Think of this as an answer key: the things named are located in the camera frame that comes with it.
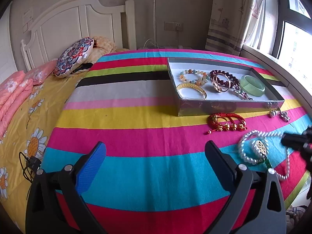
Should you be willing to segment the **green jade bangle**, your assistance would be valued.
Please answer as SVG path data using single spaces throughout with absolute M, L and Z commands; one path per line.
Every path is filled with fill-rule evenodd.
M 255 97 L 261 97 L 265 93 L 265 85 L 262 81 L 251 75 L 243 75 L 239 85 L 243 91 Z

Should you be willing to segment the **silver jewelled hair clip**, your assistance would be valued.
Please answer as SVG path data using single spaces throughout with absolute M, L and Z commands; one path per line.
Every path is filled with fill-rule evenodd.
M 240 87 L 235 87 L 233 89 L 233 93 L 243 100 L 253 100 L 245 91 L 243 91 Z

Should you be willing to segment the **grey cardboard tray box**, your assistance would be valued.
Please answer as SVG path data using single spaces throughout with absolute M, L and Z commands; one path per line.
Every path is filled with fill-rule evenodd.
M 255 69 L 229 62 L 169 58 L 178 116 L 260 112 L 284 98 Z

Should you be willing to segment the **gold mesh bangle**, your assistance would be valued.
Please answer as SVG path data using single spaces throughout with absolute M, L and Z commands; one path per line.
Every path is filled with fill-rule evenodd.
M 176 90 L 181 98 L 189 100 L 205 100 L 207 93 L 201 87 L 191 83 L 181 83 Z

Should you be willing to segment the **pearl earring pair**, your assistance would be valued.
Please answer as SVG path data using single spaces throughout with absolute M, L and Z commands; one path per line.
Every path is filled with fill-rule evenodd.
M 278 111 L 277 110 L 271 110 L 270 112 L 269 112 L 269 116 L 271 117 L 271 118 L 273 118 L 273 117 L 275 117 L 276 115 L 278 115 Z

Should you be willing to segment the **yellow daisy bedsheet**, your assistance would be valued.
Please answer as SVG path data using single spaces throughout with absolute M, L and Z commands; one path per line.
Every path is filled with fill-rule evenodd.
M 97 141 L 103 141 L 110 156 L 125 156 L 121 147 L 129 144 L 127 130 L 117 127 L 92 126 L 60 127 L 57 120 L 86 72 L 57 78 L 53 72 L 41 85 L 33 85 L 31 94 L 15 112 L 1 139 L 1 203 L 14 226 L 25 232 L 27 192 L 30 183 L 22 174 L 26 160 L 19 159 L 19 153 L 27 158 L 35 156 L 42 160 L 45 148 L 52 140 L 52 147 L 65 150 L 69 146 L 75 152 L 85 152 Z

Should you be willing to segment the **dark framed window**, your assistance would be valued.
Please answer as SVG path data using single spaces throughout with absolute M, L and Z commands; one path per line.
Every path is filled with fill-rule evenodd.
M 264 0 L 264 45 L 281 64 L 309 64 L 311 7 L 304 0 Z

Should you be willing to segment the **rainbow striped tablecloth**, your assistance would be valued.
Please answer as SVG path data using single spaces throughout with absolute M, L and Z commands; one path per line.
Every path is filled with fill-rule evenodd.
M 288 112 L 290 121 L 284 122 L 279 115 L 271 118 L 271 110 L 237 113 L 245 119 L 248 131 L 298 133 L 311 124 L 311 117 L 285 86 L 249 59 L 178 49 L 102 56 L 78 83 L 56 125 L 128 131 L 129 144 L 121 147 L 125 156 L 110 156 L 106 146 L 107 156 L 90 188 L 82 194 L 110 233 L 199 233 L 212 222 L 229 195 L 207 162 L 205 143 L 212 140 L 236 162 L 241 161 L 237 144 L 242 132 L 208 134 L 207 115 L 177 115 L 169 58 L 248 66 L 273 84 L 285 100 L 280 109 Z M 53 148 L 50 139 L 42 167 L 48 173 L 59 171 L 89 153 L 96 143 L 85 152 L 75 152 L 72 146 Z

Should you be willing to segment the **folded pink floral quilt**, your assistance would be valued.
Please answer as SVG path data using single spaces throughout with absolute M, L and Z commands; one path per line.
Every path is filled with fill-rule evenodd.
M 15 112 L 33 89 L 33 79 L 27 79 L 24 71 L 14 72 L 1 83 L 1 139 Z

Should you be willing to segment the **pink floral pillow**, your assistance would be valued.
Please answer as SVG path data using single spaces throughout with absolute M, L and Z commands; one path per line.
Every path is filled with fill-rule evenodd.
M 53 59 L 44 65 L 34 68 L 25 74 L 24 80 L 32 79 L 33 85 L 41 85 L 45 79 L 54 71 L 57 59 Z

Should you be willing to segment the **printed beige curtain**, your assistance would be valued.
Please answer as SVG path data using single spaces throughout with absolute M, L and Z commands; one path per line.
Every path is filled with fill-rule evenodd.
M 213 0 L 205 50 L 238 56 L 262 7 L 263 0 Z

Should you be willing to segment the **round patterned cushion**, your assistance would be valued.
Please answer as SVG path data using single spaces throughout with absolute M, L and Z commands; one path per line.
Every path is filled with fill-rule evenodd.
M 68 47 L 59 56 L 54 75 L 58 78 L 69 76 L 76 68 L 84 63 L 92 52 L 95 40 L 92 37 L 84 37 Z

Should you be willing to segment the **beige fuzzy blanket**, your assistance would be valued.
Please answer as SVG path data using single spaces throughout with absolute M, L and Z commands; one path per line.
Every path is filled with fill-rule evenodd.
M 85 63 L 96 63 L 99 58 L 106 54 L 110 54 L 116 51 L 117 46 L 110 39 L 103 36 L 93 36 L 95 41 L 93 49 L 88 56 Z

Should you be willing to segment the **white bedside table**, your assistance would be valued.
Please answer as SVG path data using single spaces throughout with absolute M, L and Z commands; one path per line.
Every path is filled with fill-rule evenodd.
M 182 49 L 185 49 L 185 50 L 192 50 L 192 47 L 186 47 L 186 46 L 182 46 L 182 45 L 179 45 L 179 46 L 158 46 L 158 45 L 148 45 L 148 46 L 142 46 L 142 47 L 139 47 L 138 50 L 150 50 L 150 49 L 178 49 L 178 50 L 182 50 Z

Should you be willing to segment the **wall power socket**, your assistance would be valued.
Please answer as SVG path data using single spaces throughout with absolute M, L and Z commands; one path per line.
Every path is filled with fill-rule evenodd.
M 165 31 L 182 32 L 183 31 L 183 23 L 179 23 L 179 22 L 165 22 L 164 23 L 164 30 Z

